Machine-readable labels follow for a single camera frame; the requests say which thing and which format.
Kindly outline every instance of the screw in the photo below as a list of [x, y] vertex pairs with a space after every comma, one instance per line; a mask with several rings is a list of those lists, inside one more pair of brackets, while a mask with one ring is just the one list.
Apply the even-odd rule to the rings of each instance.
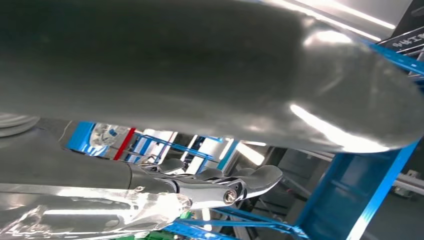
[[142, 192], [144, 189], [145, 189], [145, 187], [144, 187], [144, 186], [138, 186], [138, 187], [134, 188], [134, 191], [136, 191], [137, 193], [140, 193], [140, 192]]
[[237, 193], [233, 189], [226, 191], [224, 194], [224, 203], [233, 204], [236, 201]]

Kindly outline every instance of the fluorescent light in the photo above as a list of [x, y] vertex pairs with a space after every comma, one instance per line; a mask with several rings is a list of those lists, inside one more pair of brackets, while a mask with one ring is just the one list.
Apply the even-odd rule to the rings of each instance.
[[266, 146], [267, 144], [259, 141], [243, 141], [244, 144], [256, 145], [256, 146]]
[[[192, 147], [193, 147], [193, 144], [195, 144], [195, 141], [196, 141], [196, 139], [198, 138], [198, 135], [194, 135], [193, 136], [193, 138], [191, 139], [191, 141], [190, 141], [190, 143], [188, 144], [188, 146], [187, 146], [187, 148], [188, 149], [191, 149]], [[180, 158], [180, 160], [181, 161], [184, 161], [185, 159], [186, 159], [186, 157], [187, 157], [187, 155], [189, 154], [189, 152], [188, 151], [185, 151], [183, 154], [182, 154], [182, 156], [181, 156], [181, 158]]]
[[380, 20], [380, 19], [375, 18], [373, 16], [370, 16], [368, 14], [365, 14], [365, 13], [363, 13], [361, 11], [358, 11], [356, 9], [353, 9], [351, 7], [348, 7], [346, 5], [343, 5], [343, 4], [341, 4], [341, 3], [337, 2], [337, 1], [334, 1], [334, 0], [313, 0], [313, 1], [310, 1], [310, 0], [296, 0], [296, 1], [298, 1], [300, 3], [303, 3], [303, 4], [306, 4], [306, 5], [317, 4], [318, 2], [320, 2], [321, 4], [324, 4], [326, 7], [338, 9], [340, 11], [343, 11], [343, 12], [348, 13], [348, 14], [352, 14], [352, 15], [358, 17], [358, 18], [367, 20], [367, 21], [369, 21], [371, 23], [375, 23], [377, 25], [386, 27], [388, 29], [395, 29], [396, 28], [396, 26], [393, 25], [393, 24], [391, 24], [391, 23], [388, 23], [386, 21]]
[[210, 225], [210, 224], [206, 224], [206, 225], [204, 225], [204, 226], [203, 226], [203, 228], [204, 228], [206, 231], [212, 231], [212, 225]]
[[331, 142], [342, 146], [343, 150], [352, 153], [377, 153], [388, 151], [389, 148], [364, 137], [355, 136], [343, 131], [337, 126], [307, 112], [302, 107], [292, 104], [290, 110], [309, 126], [324, 134]]
[[211, 220], [211, 212], [209, 211], [209, 208], [202, 208], [201, 217], [203, 218], [203, 221]]
[[371, 35], [369, 33], [366, 33], [364, 31], [361, 31], [359, 29], [356, 29], [354, 27], [351, 27], [351, 26], [346, 25], [344, 23], [341, 23], [339, 21], [333, 20], [333, 19], [331, 19], [329, 17], [326, 17], [324, 15], [321, 15], [319, 13], [316, 13], [316, 12], [314, 12], [312, 10], [307, 9], [307, 8], [298, 6], [296, 4], [292, 4], [292, 3], [289, 3], [289, 2], [284, 1], [284, 0], [265, 0], [265, 2], [266, 3], [273, 3], [275, 5], [279, 5], [279, 6], [282, 6], [284, 8], [287, 8], [287, 9], [290, 9], [290, 10], [293, 10], [293, 11], [298, 11], [298, 12], [304, 13], [304, 14], [309, 15], [309, 16], [312, 16], [312, 17], [314, 17], [314, 18], [316, 18], [318, 20], [321, 20], [321, 21], [324, 21], [324, 22], [327, 22], [327, 23], [336, 25], [336, 26], [338, 26], [340, 28], [343, 28], [343, 29], [347, 29], [349, 31], [352, 31], [354, 33], [357, 33], [357, 34], [362, 35], [364, 37], [367, 37], [369, 39], [372, 39], [374, 41], [377, 41], [377, 42], [381, 41], [381, 38], [379, 38], [377, 36]]
[[[201, 216], [203, 218], [203, 221], [210, 221], [211, 220], [211, 212], [209, 211], [209, 208], [202, 208]], [[206, 231], [212, 231], [212, 225], [210, 225], [210, 224], [204, 225], [203, 228]]]
[[244, 145], [243, 143], [237, 144], [236, 149], [243, 154], [247, 159], [249, 159], [252, 163], [259, 166], [264, 161], [265, 157], [259, 152], [251, 149], [250, 147]]
[[131, 214], [131, 209], [56, 209], [47, 210], [45, 215], [122, 215]]
[[233, 138], [229, 138], [227, 144], [225, 145], [224, 149], [221, 152], [221, 155], [219, 155], [219, 160], [222, 160], [225, 155], [227, 154], [228, 150], [231, 147], [231, 144], [233, 144], [234, 139]]

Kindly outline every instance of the clear plastic wrap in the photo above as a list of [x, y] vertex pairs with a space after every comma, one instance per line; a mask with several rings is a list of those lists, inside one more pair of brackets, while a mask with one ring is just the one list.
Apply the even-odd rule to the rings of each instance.
[[190, 209], [176, 193], [0, 183], [0, 238], [110, 239], [160, 230]]

